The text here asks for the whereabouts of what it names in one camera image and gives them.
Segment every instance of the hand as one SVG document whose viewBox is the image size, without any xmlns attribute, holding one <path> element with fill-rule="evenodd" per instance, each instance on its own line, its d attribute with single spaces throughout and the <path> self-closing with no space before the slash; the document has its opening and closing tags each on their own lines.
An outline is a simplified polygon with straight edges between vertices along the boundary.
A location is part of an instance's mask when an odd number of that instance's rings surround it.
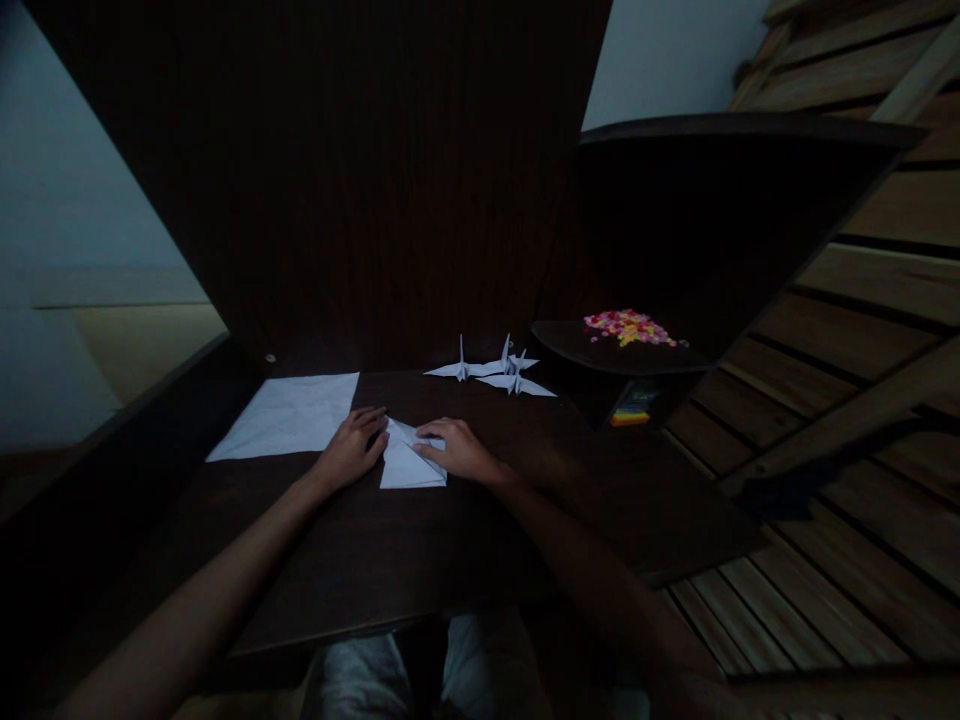
<svg viewBox="0 0 960 720">
<path fill-rule="evenodd" d="M 500 462 L 483 444 L 463 420 L 440 418 L 417 428 L 417 437 L 442 437 L 446 450 L 437 450 L 432 445 L 417 443 L 413 449 L 444 470 L 483 485 L 512 482 L 517 474 L 509 465 Z"/>
<path fill-rule="evenodd" d="M 370 437 L 387 425 L 386 411 L 385 407 L 360 408 L 347 415 L 327 449 L 304 478 L 332 494 L 370 470 L 383 454 L 390 437 L 387 432 L 380 433 L 367 450 Z"/>
</svg>

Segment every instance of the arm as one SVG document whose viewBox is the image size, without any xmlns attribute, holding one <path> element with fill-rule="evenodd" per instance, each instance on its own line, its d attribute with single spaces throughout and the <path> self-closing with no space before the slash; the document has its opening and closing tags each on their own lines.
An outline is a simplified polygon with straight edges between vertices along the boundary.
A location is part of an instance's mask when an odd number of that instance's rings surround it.
<svg viewBox="0 0 960 720">
<path fill-rule="evenodd" d="M 710 653 L 676 614 L 609 548 L 490 455 L 466 423 L 443 418 L 417 434 L 443 437 L 443 452 L 414 449 L 503 502 L 587 621 L 633 661 L 655 716 L 709 717 L 705 707 L 729 713 L 731 703 L 738 711 Z"/>
<path fill-rule="evenodd" d="M 157 608 L 57 709 L 57 718 L 168 718 L 223 649 L 250 600 L 317 508 L 387 446 L 385 408 L 354 410 L 316 465 Z"/>
</svg>

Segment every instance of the forearm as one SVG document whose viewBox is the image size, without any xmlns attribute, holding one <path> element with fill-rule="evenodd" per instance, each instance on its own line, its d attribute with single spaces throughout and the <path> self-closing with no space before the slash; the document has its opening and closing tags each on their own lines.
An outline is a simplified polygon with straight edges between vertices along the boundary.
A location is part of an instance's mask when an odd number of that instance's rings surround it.
<svg viewBox="0 0 960 720">
<path fill-rule="evenodd" d="M 690 670 L 722 679 L 713 658 L 673 611 L 613 552 L 522 482 L 491 490 L 540 549 L 584 617 L 644 674 Z"/>
<path fill-rule="evenodd" d="M 295 482 L 124 640 L 67 698 L 57 717 L 170 717 L 327 494 L 318 484 Z"/>
</svg>

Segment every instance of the pile of paper stars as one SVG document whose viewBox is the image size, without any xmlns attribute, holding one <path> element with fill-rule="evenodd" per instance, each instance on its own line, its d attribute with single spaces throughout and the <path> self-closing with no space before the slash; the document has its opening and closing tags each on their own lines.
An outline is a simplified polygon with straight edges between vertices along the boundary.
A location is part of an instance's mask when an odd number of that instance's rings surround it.
<svg viewBox="0 0 960 720">
<path fill-rule="evenodd" d="M 583 329 L 584 334 L 589 333 L 590 328 L 600 330 L 602 337 L 618 338 L 620 347 L 625 347 L 637 340 L 653 345 L 677 346 L 677 341 L 671 338 L 662 326 L 651 320 L 649 315 L 641 315 L 629 308 L 587 315 L 583 321 L 587 324 Z M 594 335 L 590 338 L 590 342 L 597 342 L 599 339 Z"/>
</svg>

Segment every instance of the dark wooden desk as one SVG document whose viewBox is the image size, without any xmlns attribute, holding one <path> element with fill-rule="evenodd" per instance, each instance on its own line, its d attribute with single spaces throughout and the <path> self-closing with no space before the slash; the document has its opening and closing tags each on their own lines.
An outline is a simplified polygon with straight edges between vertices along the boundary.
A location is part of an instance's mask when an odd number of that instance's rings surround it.
<svg viewBox="0 0 960 720">
<path fill-rule="evenodd" d="M 564 399 L 508 397 L 479 382 L 414 372 L 362 374 L 354 406 L 386 405 L 418 425 L 462 417 L 604 537 L 649 581 L 756 546 L 751 524 L 657 434 L 590 431 Z M 316 453 L 201 467 L 174 510 L 68 645 L 89 665 L 256 519 Z M 483 488 L 380 490 L 382 463 L 333 498 L 290 553 L 232 657 L 389 627 L 433 613 L 556 593 L 536 549 Z"/>
</svg>

